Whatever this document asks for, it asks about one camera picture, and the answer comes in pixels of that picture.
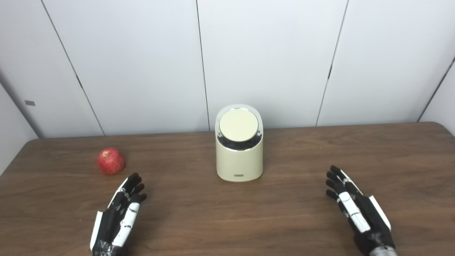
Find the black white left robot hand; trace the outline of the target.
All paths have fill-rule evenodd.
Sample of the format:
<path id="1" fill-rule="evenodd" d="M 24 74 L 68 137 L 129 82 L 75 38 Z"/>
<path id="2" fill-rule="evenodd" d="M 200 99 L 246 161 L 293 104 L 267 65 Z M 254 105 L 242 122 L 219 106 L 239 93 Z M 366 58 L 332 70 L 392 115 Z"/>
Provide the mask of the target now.
<path id="1" fill-rule="evenodd" d="M 93 256 L 126 256 L 125 246 L 147 195 L 138 173 L 127 177 L 118 187 L 105 211 L 97 211 L 90 239 Z"/>

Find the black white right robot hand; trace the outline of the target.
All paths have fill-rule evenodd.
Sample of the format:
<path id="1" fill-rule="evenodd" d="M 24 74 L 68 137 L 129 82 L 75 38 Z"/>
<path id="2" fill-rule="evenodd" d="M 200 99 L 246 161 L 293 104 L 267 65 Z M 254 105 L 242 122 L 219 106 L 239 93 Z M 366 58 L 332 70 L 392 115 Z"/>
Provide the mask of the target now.
<path id="1" fill-rule="evenodd" d="M 326 176 L 326 195 L 336 201 L 347 218 L 362 255 L 396 256 L 391 224 L 374 196 L 364 196 L 354 181 L 334 165 Z"/>

